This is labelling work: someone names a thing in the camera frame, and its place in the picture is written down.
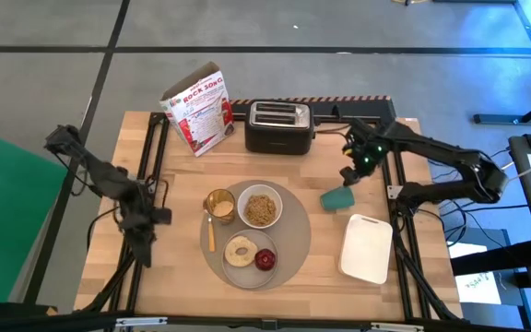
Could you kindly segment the red apple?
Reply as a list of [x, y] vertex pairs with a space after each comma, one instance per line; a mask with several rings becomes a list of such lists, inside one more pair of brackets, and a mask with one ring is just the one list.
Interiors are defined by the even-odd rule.
[[269, 249], [262, 249], [254, 256], [254, 264], [257, 269], [262, 271], [269, 271], [276, 266], [276, 254]]

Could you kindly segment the green cup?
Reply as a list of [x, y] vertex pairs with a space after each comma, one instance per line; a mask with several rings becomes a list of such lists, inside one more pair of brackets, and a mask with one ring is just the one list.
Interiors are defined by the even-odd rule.
[[355, 197], [349, 187], [340, 186], [321, 195], [320, 203], [324, 210], [334, 211], [354, 206]]

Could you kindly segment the white bowl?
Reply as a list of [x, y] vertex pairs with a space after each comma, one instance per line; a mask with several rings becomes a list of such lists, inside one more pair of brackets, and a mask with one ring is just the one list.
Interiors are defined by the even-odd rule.
[[[267, 195], [269, 196], [276, 204], [277, 207], [277, 214], [276, 219], [269, 225], [264, 227], [258, 227], [250, 224], [248, 220], [244, 217], [244, 209], [247, 204], [247, 201], [250, 196], [258, 196], [258, 195]], [[264, 230], [266, 228], [269, 228], [273, 226], [281, 217], [283, 211], [283, 202], [280, 194], [278, 191], [276, 191], [273, 187], [266, 184], [253, 184], [244, 189], [238, 199], [237, 199], [237, 213], [239, 217], [241, 218], [242, 222], [248, 225], [251, 228]]]

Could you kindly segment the brown cereal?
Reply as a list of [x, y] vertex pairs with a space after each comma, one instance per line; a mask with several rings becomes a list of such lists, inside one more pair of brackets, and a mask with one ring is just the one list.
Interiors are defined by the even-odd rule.
[[277, 207], [267, 195], [250, 196], [244, 209], [244, 217], [254, 226], [264, 227], [276, 219]]

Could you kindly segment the amber drinking glass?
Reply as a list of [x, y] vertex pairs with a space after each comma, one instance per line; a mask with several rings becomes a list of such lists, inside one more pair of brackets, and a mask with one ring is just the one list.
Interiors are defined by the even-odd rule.
[[235, 220], [236, 200], [226, 189], [216, 189], [204, 200], [204, 209], [210, 217], [222, 224], [230, 224]]

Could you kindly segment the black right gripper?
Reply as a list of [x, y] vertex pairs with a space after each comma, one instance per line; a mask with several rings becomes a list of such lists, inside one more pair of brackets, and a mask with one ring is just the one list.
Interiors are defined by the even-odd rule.
[[346, 145], [342, 148], [345, 156], [353, 161], [352, 167], [339, 171], [343, 186], [352, 186], [359, 178], [368, 177], [388, 154], [388, 146], [378, 137], [373, 126], [360, 119], [353, 119], [345, 134]]

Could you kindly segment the black aluminium table frame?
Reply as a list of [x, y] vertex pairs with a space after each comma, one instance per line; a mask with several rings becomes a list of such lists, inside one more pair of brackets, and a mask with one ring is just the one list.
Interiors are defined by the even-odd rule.
[[[112, 163], [136, 174], [152, 113], [124, 114]], [[325, 212], [319, 196], [341, 185], [338, 170], [347, 164], [344, 139], [317, 135], [304, 156], [253, 154], [245, 149], [242, 122], [236, 132], [207, 154], [196, 158], [169, 126], [160, 178], [169, 182], [166, 206], [171, 225], [158, 226], [152, 267], [143, 268], [136, 293], [137, 315], [167, 316], [171, 324], [206, 323], [238, 326], [272, 322], [277, 327], [357, 328], [370, 322], [405, 321], [397, 264], [391, 253], [388, 279], [376, 285], [338, 271], [338, 259], [348, 218], [359, 213], [388, 220], [382, 171], [353, 186], [356, 205]], [[220, 279], [204, 258], [200, 237], [205, 216], [202, 201], [214, 189], [248, 180], [265, 180], [290, 190], [305, 207], [311, 225], [310, 250], [296, 274], [270, 290], [240, 290]], [[414, 218], [425, 278], [456, 315], [461, 305], [450, 266], [441, 223], [432, 215]], [[90, 304], [117, 268], [123, 237], [112, 215], [96, 223], [74, 308]]]

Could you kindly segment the white rectangular tray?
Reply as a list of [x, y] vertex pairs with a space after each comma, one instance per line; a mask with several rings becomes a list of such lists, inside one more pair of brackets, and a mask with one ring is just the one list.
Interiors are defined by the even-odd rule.
[[382, 285], [387, 280], [393, 228], [385, 221], [353, 214], [345, 228], [340, 273]]

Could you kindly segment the black silver toaster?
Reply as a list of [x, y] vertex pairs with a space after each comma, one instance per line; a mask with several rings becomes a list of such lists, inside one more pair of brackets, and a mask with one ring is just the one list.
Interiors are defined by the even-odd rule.
[[245, 147], [255, 153], [304, 155], [314, 138], [312, 108], [304, 103], [253, 101], [244, 124]]

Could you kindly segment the bagel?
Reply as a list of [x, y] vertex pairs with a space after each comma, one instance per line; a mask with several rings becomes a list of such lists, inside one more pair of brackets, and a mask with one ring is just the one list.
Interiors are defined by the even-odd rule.
[[233, 267], [246, 267], [254, 261], [257, 245], [245, 236], [232, 238], [225, 246], [225, 259]]

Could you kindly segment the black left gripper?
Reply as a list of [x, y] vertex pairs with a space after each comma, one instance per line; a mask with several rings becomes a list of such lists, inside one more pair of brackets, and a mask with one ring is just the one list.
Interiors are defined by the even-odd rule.
[[[156, 207], [154, 197], [146, 191], [131, 193], [118, 201], [118, 221], [121, 230], [151, 230], [156, 224], [171, 224], [171, 210], [167, 207]], [[152, 244], [155, 232], [147, 231], [143, 237], [136, 232], [129, 232], [129, 243], [135, 259], [145, 267], [151, 267]]]

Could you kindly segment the round grey placemat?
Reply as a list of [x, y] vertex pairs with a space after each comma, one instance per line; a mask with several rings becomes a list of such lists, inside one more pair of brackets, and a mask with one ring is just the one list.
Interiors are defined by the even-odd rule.
[[258, 230], [269, 235], [277, 247], [277, 270], [274, 277], [262, 288], [248, 291], [265, 291], [274, 289], [289, 281], [302, 267], [311, 245], [311, 223], [308, 213], [301, 201], [282, 185], [268, 181], [252, 180], [243, 181], [228, 187], [228, 190], [238, 198], [240, 193], [253, 184], [266, 184], [273, 187], [280, 194], [283, 202], [283, 211], [280, 219], [271, 227], [264, 230], [254, 229], [242, 222], [239, 215], [230, 224], [215, 221], [214, 233], [216, 251], [208, 249], [207, 217], [204, 215], [200, 226], [200, 249], [210, 269], [223, 281], [231, 284], [226, 278], [223, 265], [223, 250], [226, 242], [237, 232], [243, 230]]

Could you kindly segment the black metal bar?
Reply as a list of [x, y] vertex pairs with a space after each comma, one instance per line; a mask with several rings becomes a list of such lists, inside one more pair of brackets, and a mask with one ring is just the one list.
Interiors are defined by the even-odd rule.
[[451, 260], [451, 265], [455, 276], [531, 267], [531, 241], [459, 256]]

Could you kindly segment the white paper note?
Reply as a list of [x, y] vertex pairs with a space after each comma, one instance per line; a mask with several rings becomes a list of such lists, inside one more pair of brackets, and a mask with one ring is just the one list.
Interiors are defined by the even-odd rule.
[[502, 303], [492, 272], [456, 276], [455, 282], [460, 302]]

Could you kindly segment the silver bracket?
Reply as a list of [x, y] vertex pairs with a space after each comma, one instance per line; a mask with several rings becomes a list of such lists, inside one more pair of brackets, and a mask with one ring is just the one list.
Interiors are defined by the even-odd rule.
[[423, 326], [379, 322], [372, 322], [370, 330], [379, 332], [425, 332]]
[[117, 318], [115, 327], [134, 327], [134, 326], [160, 326], [168, 323], [167, 317], [122, 317]]

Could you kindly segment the grey plate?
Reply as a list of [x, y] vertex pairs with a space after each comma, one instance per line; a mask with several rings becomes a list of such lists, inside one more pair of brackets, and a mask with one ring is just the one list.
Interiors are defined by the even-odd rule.
[[[258, 230], [243, 230], [235, 233], [225, 244], [236, 236], [245, 236], [257, 245], [257, 252], [262, 249], [269, 249], [276, 254], [277, 247], [273, 239], [266, 233]], [[264, 287], [276, 274], [276, 266], [269, 271], [262, 271], [256, 268], [254, 261], [246, 267], [233, 267], [225, 259], [225, 247], [223, 250], [222, 265], [223, 271], [228, 281], [241, 289], [255, 290]]]

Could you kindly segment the red white cereal box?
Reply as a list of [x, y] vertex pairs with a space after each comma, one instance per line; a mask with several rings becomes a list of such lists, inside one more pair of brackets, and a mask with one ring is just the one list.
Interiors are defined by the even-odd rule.
[[224, 76], [208, 62], [167, 89], [159, 105], [196, 157], [235, 132]]

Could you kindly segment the green floor mat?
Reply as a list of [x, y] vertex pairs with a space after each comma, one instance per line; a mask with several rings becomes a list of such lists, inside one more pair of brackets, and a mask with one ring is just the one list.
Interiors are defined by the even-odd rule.
[[66, 170], [0, 139], [0, 302], [6, 302]]

